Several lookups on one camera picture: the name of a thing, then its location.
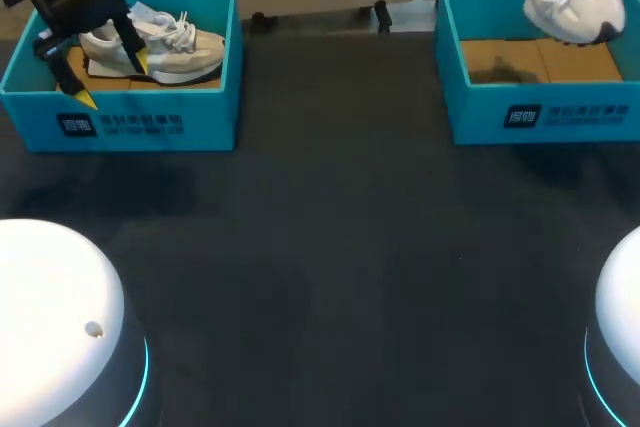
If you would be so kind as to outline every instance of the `logo on box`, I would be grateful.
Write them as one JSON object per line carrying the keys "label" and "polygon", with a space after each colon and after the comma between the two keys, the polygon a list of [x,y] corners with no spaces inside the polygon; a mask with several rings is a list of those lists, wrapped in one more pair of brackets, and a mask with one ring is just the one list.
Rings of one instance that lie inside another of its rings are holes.
{"label": "logo on box", "polygon": [[67,137],[96,137],[89,114],[58,114],[58,123],[62,133]]}
{"label": "logo on box", "polygon": [[536,126],[540,117],[542,106],[536,105],[512,105],[504,119],[505,129],[532,129]]}

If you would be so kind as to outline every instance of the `dark gray table surface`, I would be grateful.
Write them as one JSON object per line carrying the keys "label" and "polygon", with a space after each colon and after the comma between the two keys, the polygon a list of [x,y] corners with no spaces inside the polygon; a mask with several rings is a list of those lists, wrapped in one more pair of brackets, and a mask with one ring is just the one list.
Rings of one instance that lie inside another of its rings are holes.
{"label": "dark gray table surface", "polygon": [[253,39],[233,153],[29,155],[5,126],[0,208],[114,262],[165,427],[580,425],[640,149],[455,148],[432,56],[426,34]]}

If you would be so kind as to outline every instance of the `cardboard box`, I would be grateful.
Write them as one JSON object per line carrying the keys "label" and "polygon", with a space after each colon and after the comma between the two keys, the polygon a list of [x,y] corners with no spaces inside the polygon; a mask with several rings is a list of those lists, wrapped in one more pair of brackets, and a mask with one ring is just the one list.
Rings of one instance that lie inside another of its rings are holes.
{"label": "cardboard box", "polygon": [[578,47],[553,39],[462,41],[472,84],[622,82],[606,44]]}
{"label": "cardboard box", "polygon": [[462,51],[474,84],[549,82],[535,41],[470,40]]}
{"label": "cardboard box", "polygon": [[[90,77],[85,70],[85,57],[82,48],[71,47],[67,55],[67,61],[71,70],[82,81],[89,92],[99,92],[105,90],[198,90],[198,89],[219,89],[220,77],[200,82],[193,85],[166,86],[158,85],[155,82],[143,82],[129,79],[102,79]],[[56,90],[60,91],[60,86],[56,85]]]}
{"label": "cardboard box", "polygon": [[[36,12],[27,23],[0,83],[0,99],[31,152],[152,152],[231,150],[240,99],[243,40],[236,0],[126,0],[179,16],[226,39],[222,75],[198,88],[89,79],[98,110],[56,91],[32,42],[46,26]],[[73,57],[79,63],[79,57]],[[117,90],[115,84],[120,82]]]}
{"label": "cardboard box", "polygon": [[524,0],[440,0],[436,60],[454,142],[639,141],[640,0],[623,2],[627,33],[580,48],[547,39]]}

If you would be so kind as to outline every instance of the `cardboard insert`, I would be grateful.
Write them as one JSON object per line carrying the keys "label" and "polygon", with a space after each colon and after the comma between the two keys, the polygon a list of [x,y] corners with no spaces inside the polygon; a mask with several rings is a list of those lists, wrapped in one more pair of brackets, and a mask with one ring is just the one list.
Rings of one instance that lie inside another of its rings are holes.
{"label": "cardboard insert", "polygon": [[186,86],[162,86],[155,82],[141,82],[129,79],[100,79],[89,77],[84,67],[84,52],[81,47],[71,47],[67,56],[71,69],[82,81],[89,92],[105,90],[165,90],[165,89],[217,89],[220,87],[220,77]]}
{"label": "cardboard insert", "polygon": [[474,84],[623,81],[606,44],[471,40],[461,42],[461,47]]}

